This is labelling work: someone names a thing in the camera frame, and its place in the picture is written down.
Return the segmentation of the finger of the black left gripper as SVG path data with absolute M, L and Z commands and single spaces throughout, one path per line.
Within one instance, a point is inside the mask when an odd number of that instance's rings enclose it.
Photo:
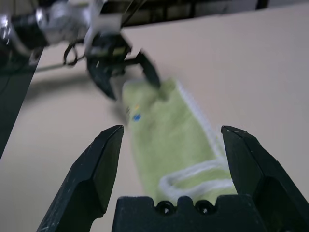
M 115 94 L 110 83 L 112 71 L 100 62 L 88 62 L 87 70 L 92 81 L 110 99 L 115 100 Z
M 147 56 L 142 51 L 140 51 L 136 55 L 136 60 L 137 60 L 137 64 L 139 64 L 142 67 L 143 73 L 147 81 L 153 87 L 160 87 L 161 83 L 160 83 L 159 76 L 156 72 L 154 65 L 150 62 Z

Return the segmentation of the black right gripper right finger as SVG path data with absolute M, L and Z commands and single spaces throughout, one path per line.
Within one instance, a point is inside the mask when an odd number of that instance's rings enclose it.
M 269 232 L 307 232 L 309 204 L 281 164 L 245 130 L 222 126 L 237 193 L 251 196 Z

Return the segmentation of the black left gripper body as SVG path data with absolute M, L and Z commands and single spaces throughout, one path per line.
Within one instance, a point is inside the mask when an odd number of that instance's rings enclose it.
M 124 35 L 97 34 L 86 45 L 86 67 L 89 73 L 102 70 L 112 73 L 122 71 L 125 67 L 136 63 L 135 58 L 129 58 L 132 46 Z

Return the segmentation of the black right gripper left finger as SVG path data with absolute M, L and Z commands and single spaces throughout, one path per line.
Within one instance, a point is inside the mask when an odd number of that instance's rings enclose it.
M 102 131 L 71 166 L 41 221 L 39 232 L 88 232 L 106 213 L 124 127 Z

